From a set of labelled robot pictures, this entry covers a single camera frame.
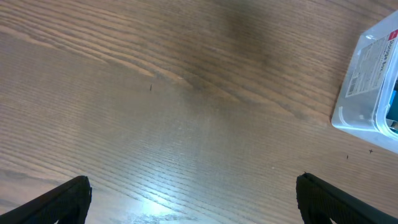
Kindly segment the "clear plastic storage container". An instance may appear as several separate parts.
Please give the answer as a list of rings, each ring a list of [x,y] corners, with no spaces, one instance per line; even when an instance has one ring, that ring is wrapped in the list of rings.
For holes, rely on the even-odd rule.
[[[397,13],[363,32],[338,95],[332,125],[397,152],[397,133],[386,120],[397,81]]]

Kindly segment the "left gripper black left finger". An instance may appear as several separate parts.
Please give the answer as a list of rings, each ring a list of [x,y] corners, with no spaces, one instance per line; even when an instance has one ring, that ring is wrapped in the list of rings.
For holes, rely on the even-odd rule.
[[[92,198],[87,176],[80,175],[1,215],[7,224],[84,224]]]

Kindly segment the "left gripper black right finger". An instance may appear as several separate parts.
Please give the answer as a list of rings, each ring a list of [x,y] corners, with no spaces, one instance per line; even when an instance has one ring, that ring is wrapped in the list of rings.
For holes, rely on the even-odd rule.
[[[298,209],[305,224],[397,224],[392,217],[311,173],[297,177]]]

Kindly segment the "blue white screwdriver set box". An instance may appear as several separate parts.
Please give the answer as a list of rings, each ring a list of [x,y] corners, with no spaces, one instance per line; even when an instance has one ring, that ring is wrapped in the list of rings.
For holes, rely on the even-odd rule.
[[[397,82],[392,92],[391,100],[389,103],[389,111],[386,116],[386,120],[389,122],[390,129],[397,133]]]

